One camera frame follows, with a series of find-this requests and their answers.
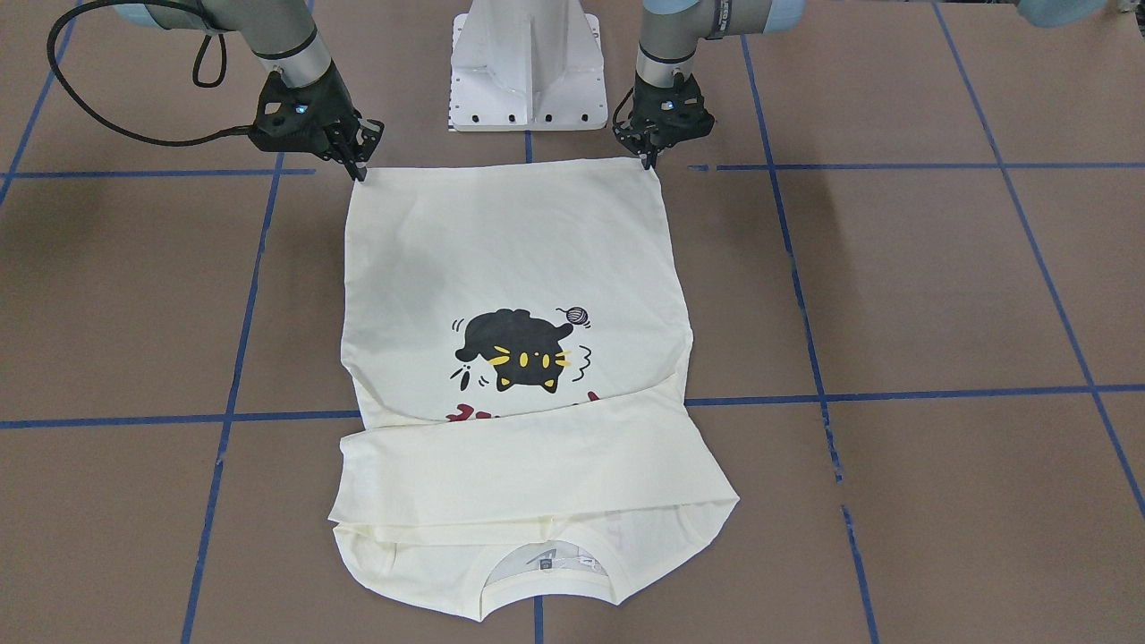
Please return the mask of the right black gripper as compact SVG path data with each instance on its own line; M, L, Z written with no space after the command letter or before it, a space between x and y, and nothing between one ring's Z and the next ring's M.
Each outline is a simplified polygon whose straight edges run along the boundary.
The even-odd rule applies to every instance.
M354 181L365 181L384 129L384 123L361 117L352 105L335 63L303 87L286 85L285 68L273 65L247 138L266 152L309 152L346 164Z

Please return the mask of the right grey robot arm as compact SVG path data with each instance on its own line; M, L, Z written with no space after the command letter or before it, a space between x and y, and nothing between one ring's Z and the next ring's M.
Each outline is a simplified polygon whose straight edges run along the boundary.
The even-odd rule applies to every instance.
M268 77L246 135L266 152L308 152L344 165L355 181L384 125L361 117L303 1L148 1L120 3L140 26L237 32Z

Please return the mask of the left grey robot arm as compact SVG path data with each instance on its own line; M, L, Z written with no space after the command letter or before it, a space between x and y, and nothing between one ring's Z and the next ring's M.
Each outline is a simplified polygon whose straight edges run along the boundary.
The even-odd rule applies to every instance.
M714 117L692 68L698 42L785 32L805 11L804 1L646 1L632 89L624 119L615 110L611 131L646 170L664 150L708 136Z

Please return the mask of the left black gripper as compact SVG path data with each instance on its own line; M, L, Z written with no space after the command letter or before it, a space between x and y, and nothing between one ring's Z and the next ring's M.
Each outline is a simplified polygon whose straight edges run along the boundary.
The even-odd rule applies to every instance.
M694 76L676 73L669 87L650 85L638 76L622 99L623 103L629 101L632 110L626 121L618 121L621 107L617 107L611 131L629 152L640 157L645 170L654 170L664 150L708 136L716 123Z

